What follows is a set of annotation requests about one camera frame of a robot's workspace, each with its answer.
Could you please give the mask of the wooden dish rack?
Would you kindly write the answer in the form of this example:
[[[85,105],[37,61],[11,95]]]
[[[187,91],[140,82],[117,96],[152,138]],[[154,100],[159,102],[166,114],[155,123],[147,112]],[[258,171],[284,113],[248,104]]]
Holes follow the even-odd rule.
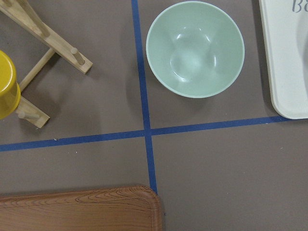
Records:
[[[47,26],[40,19],[28,1],[2,0],[0,2],[0,10],[49,47],[48,51],[24,77],[24,79],[21,82],[17,81],[21,93],[54,54],[60,55],[84,74],[91,69],[93,63],[81,54],[77,48],[73,47]],[[46,113],[37,108],[22,95],[17,109],[12,113],[16,113],[20,119],[32,123],[37,128],[43,127],[50,119]]]

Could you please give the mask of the green bowl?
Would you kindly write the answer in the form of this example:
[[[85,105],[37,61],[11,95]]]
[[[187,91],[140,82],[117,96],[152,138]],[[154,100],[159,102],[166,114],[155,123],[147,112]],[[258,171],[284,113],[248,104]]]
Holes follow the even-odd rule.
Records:
[[[146,56],[165,88],[187,98],[208,98],[226,90],[239,76],[244,39],[222,9],[185,1],[154,19],[146,38]]]

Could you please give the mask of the brown wooden tray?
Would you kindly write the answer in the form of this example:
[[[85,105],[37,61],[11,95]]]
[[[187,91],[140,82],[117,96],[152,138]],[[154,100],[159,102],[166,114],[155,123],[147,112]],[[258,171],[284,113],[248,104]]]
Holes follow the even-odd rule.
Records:
[[[6,196],[2,231],[161,231],[162,206],[147,186]]]

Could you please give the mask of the yellow cup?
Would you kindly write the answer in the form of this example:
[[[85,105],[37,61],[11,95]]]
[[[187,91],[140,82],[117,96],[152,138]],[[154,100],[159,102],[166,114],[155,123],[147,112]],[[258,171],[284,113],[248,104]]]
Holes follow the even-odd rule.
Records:
[[[0,51],[0,118],[14,112],[20,102],[21,91],[16,79],[16,69],[11,58]]]

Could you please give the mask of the cream bear print tray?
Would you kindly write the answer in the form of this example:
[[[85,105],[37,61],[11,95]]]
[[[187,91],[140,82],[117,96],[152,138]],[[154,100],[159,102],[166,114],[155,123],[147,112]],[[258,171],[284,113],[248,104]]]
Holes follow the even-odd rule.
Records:
[[[259,1],[271,102],[288,119],[308,117],[308,2]]]

